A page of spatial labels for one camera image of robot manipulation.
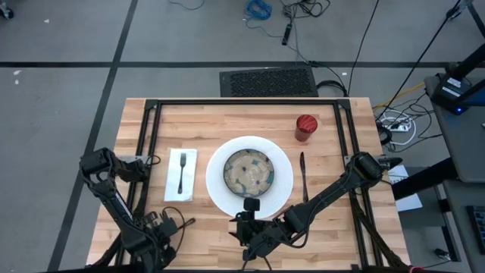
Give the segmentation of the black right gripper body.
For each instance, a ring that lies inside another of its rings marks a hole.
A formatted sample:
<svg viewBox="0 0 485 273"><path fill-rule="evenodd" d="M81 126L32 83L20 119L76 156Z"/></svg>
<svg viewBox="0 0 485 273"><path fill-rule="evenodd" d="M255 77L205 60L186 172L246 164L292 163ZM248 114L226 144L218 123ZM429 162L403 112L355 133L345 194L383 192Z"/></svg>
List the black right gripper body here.
<svg viewBox="0 0 485 273"><path fill-rule="evenodd" d="M269 235L273 227L272 221L256 220L253 211L243 211L236 214L230 222L236 224L236 231L230 235L239 241L245 249L242 252L243 261L252 261L257 257L266 257L273 251L273 238Z"/></svg>

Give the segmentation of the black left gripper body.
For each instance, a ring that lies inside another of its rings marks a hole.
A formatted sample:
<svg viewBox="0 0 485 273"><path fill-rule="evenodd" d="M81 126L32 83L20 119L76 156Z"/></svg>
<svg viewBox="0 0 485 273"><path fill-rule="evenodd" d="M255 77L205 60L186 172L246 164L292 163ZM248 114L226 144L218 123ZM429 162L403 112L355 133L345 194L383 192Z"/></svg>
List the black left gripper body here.
<svg viewBox="0 0 485 273"><path fill-rule="evenodd" d="M173 229L175 220L168 216L165 211L161 213L150 212L145 216L145 225L149 227L157 238L171 237L178 230Z"/></svg>

